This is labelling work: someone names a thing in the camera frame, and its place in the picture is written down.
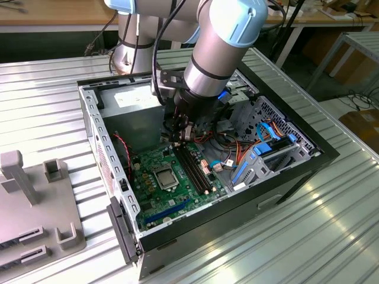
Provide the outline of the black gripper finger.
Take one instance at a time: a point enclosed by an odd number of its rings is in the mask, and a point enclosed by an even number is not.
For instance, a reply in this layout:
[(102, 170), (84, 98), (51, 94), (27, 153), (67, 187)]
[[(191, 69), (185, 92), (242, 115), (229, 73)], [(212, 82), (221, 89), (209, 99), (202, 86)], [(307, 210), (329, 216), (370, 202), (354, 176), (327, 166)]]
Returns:
[(193, 127), (194, 123), (186, 115), (175, 117), (172, 124), (171, 142), (179, 144), (193, 142), (195, 138)]

